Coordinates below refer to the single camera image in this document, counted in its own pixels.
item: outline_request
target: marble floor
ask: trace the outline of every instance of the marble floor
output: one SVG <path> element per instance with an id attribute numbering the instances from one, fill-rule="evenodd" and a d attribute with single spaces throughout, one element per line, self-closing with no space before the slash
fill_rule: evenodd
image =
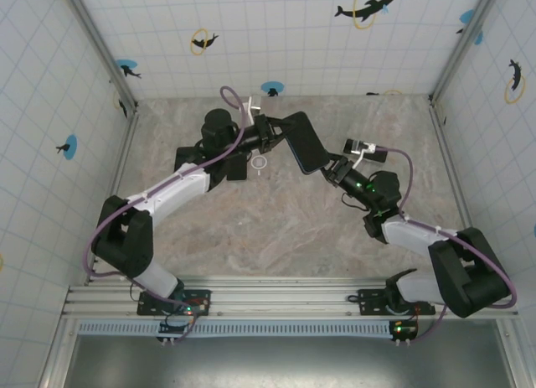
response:
<path id="1" fill-rule="evenodd" d="M 143 101 L 120 196 L 151 187 L 173 171 L 175 150 L 201 137 L 204 115 L 221 99 Z M 445 165 L 425 96 L 323 96 L 263 98 L 263 112 L 285 117 L 304 111 L 325 148 L 342 151 L 347 137 L 404 149 L 415 163 L 406 205 L 416 219 L 460 227 Z M 240 123 L 238 112 L 229 109 Z M 181 275 L 387 277 L 430 261 L 369 238 L 363 212 L 341 204 L 341 189 L 319 172 L 304 175 L 286 142 L 266 154 L 246 182 L 224 181 L 170 215 L 155 230 L 155 257 Z M 409 168 L 396 154 L 387 163 L 363 163 L 365 175 L 383 168 L 399 175 L 402 192 Z"/>

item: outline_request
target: yellow ring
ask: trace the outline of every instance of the yellow ring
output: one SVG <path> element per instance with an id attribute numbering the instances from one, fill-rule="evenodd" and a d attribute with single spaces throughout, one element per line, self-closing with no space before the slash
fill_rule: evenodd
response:
<path id="1" fill-rule="evenodd" d="M 204 32 L 204 44 L 203 44 L 203 49 L 201 51 L 199 51 L 198 53 L 196 53 L 195 51 L 193 51 L 193 40 L 195 39 L 195 37 L 200 34 L 201 32 Z M 201 55 L 206 49 L 207 49 L 207 43 L 209 42 L 209 31 L 205 28 L 201 28 L 201 29 L 198 29 L 195 34 L 193 34 L 192 36 L 192 40 L 190 41 L 190 51 L 192 52 L 193 55 Z"/>
<path id="2" fill-rule="evenodd" d="M 358 23 L 355 21 L 355 5 L 357 4 L 357 2 L 358 0 L 353 0 L 353 9 L 352 9 L 353 26 L 355 26 L 356 29 L 360 29 L 360 30 L 368 29 L 373 25 L 374 20 L 376 19 L 376 14 L 373 15 L 372 21 L 370 21 L 370 23 L 367 26 L 361 28 L 358 25 Z"/>
<path id="3" fill-rule="evenodd" d="M 510 89 L 510 85 L 513 84 L 513 80 L 510 80 L 506 85 L 506 89 L 504 90 L 504 101 L 506 101 L 509 105 L 513 105 L 514 103 L 516 103 L 519 99 L 521 99 L 521 96 L 523 96 L 523 93 L 525 93 L 525 87 L 527 86 L 527 81 L 525 80 L 525 77 L 522 75 L 521 75 L 521 79 L 523 80 L 523 88 L 519 96 L 513 101 L 508 100 L 508 89 Z"/>
<path id="4" fill-rule="evenodd" d="M 116 110 L 121 109 L 121 107 L 119 106 L 119 94 L 117 93 L 117 90 L 115 90 L 114 94 L 111 96 L 111 104 L 114 105 Z"/>

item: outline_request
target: robotic arm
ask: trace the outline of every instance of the robotic arm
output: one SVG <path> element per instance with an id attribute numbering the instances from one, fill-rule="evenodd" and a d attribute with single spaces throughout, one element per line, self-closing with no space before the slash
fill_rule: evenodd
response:
<path id="1" fill-rule="evenodd" d="M 224 159 L 186 174 L 189 169 L 221 155 L 237 139 L 239 128 L 232 122 L 230 114 L 215 109 L 204 119 L 202 139 L 193 147 L 177 149 L 174 174 L 141 194 L 127 199 L 117 196 L 107 199 L 99 224 L 121 208 L 126 210 L 104 227 L 93 241 L 92 251 L 148 291 L 161 297 L 180 299 L 178 294 L 183 284 L 153 258 L 153 229 L 189 200 L 212 190 L 224 178 L 246 179 L 248 156 L 252 151 L 267 153 L 285 139 L 303 173 L 320 170 L 330 184 L 343 189 L 366 207 L 369 213 L 363 220 L 371 237 L 384 244 L 430 256 L 434 274 L 408 270 L 387 280 L 386 297 L 394 312 L 401 313 L 414 302 L 444 303 L 464 318 L 510 294 L 505 281 L 487 264 L 492 262 L 503 271 L 479 230 L 468 228 L 447 232 L 479 250 L 489 260 L 487 262 L 445 237 L 444 230 L 443 234 L 429 226 L 425 230 L 418 222 L 411 223 L 401 217 L 397 203 L 402 197 L 395 173 L 378 171 L 367 178 L 356 170 L 363 158 L 385 162 L 387 152 L 384 148 L 347 140 L 344 152 L 359 156 L 358 161 L 353 162 L 324 149 L 305 113 L 298 112 L 282 120 L 267 117 L 260 114 L 260 105 L 252 98 L 245 107 L 249 126 L 244 129 L 236 148 Z"/>

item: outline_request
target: tiled wall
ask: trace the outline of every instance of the tiled wall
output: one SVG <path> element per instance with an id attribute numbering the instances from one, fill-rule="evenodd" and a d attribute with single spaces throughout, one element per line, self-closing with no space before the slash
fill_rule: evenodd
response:
<path id="1" fill-rule="evenodd" d="M 126 129 L 108 80 L 63 0 L 0 0 L 0 386 L 35 386 L 82 280 Z"/>
<path id="2" fill-rule="evenodd" d="M 497 0 L 483 33 L 440 109 L 473 223 L 486 233 L 519 290 L 534 349 L 536 0 Z M 521 76 L 510 60 L 521 67 Z M 519 82 L 512 91 L 514 78 Z"/>
<path id="3" fill-rule="evenodd" d="M 265 94 L 267 81 L 290 96 L 430 93 L 478 0 L 377 3 L 356 19 L 365 29 L 335 17 L 354 0 L 84 1 L 114 56 L 134 61 L 142 78 L 127 81 L 141 99 L 218 96 L 221 85 Z M 201 28 L 218 36 L 204 51 L 191 45 Z"/>

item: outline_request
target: white ring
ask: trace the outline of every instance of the white ring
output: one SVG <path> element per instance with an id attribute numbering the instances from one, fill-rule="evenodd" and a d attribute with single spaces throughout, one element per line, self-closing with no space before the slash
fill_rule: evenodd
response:
<path id="1" fill-rule="evenodd" d="M 257 158 L 261 158 L 261 159 L 264 160 L 264 164 L 263 164 L 262 166 L 257 167 L 257 166 L 255 166 L 255 165 L 253 164 L 253 163 L 255 163 L 255 159 L 257 159 Z M 267 164 L 268 164 L 268 160 L 267 160 L 264 156 L 262 156 L 262 155 L 254 156 L 254 157 L 251 159 L 251 167 L 254 168 L 255 170 L 261 170 L 261 169 L 265 168 Z"/>

